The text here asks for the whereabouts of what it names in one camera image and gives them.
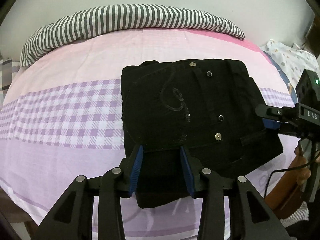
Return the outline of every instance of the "black cable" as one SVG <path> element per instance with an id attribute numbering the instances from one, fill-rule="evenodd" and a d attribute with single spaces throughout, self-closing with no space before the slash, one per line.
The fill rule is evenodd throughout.
<path id="1" fill-rule="evenodd" d="M 297 166 L 297 167 L 293 167 L 293 168 L 288 168 L 288 169 L 282 169 L 282 170 L 274 170 L 273 172 L 271 172 L 270 176 L 269 176 L 269 179 L 268 179 L 268 182 L 267 182 L 267 185 L 266 185 L 266 189 L 264 191 L 264 196 L 263 198 L 265 199 L 266 196 L 267 196 L 267 190 L 268 190 L 268 187 L 269 187 L 269 184 L 270 184 L 270 180 L 271 180 L 271 176 L 275 173 L 278 173 L 278 172 L 285 172 L 285 171 L 295 171 L 295 170 L 300 170 L 302 168 L 305 168 L 309 165 L 311 165 L 312 163 L 314 163 L 318 157 L 320 156 L 320 152 L 318 153 L 318 155 L 313 158 L 313 160 L 311 160 L 310 162 L 306 163 L 306 164 L 303 164 L 303 165 L 300 165 L 300 166 Z"/>

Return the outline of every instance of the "silver bolt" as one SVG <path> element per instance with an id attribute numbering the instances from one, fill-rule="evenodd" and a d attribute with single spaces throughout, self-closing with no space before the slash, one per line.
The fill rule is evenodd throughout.
<path id="1" fill-rule="evenodd" d="M 208 175 L 208 174 L 211 173 L 211 170 L 210 170 L 209 168 L 203 168 L 203 169 L 202 169 L 202 173 Z"/>
<path id="2" fill-rule="evenodd" d="M 119 174 L 121 172 L 121 169 L 120 168 L 114 168 L 112 169 L 112 173 L 113 174 Z"/>
<path id="3" fill-rule="evenodd" d="M 222 136 L 221 136 L 220 133 L 216 133 L 215 138 L 216 138 L 217 141 L 220 141 Z"/>
<path id="4" fill-rule="evenodd" d="M 85 179 L 85 176 L 83 176 L 83 175 L 79 175 L 78 177 L 76 177 L 76 181 L 78 181 L 78 182 L 82 182 L 82 181 L 84 181 L 84 179 Z"/>
<path id="5" fill-rule="evenodd" d="M 247 181 L 247 178 L 245 176 L 239 176 L 238 180 L 242 183 L 245 183 Z"/>

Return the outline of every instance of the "triangular cutout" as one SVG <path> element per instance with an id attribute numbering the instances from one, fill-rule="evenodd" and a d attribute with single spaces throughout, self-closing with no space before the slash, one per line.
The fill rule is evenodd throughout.
<path id="1" fill-rule="evenodd" d="M 251 191 L 247 192 L 247 198 L 250 207 L 251 219 L 254 224 L 270 219 L 268 213 L 264 210 Z"/>
<path id="2" fill-rule="evenodd" d="M 66 224 L 70 223 L 75 198 L 76 198 L 76 192 L 72 191 L 68 195 L 68 197 L 65 199 L 63 204 L 59 207 L 59 209 L 55 213 L 53 219 L 56 221 L 66 223 Z"/>

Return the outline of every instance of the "black garment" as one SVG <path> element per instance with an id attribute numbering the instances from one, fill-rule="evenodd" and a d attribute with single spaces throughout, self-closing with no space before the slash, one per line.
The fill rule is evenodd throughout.
<path id="1" fill-rule="evenodd" d="M 136 190 L 140 207 L 188 195 L 181 145 L 203 166 L 228 178 L 246 175 L 282 153 L 277 133 L 265 129 L 255 114 L 264 100 L 241 61 L 128 66 L 122 70 L 121 93 L 126 156 L 136 143 L 144 148 Z"/>

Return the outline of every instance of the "metal snap button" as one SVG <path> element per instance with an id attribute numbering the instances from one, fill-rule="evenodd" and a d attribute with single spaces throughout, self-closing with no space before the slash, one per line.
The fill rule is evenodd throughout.
<path id="1" fill-rule="evenodd" d="M 217 141 L 220 141 L 222 136 L 221 136 L 220 133 L 216 133 L 215 138 L 216 138 Z"/>

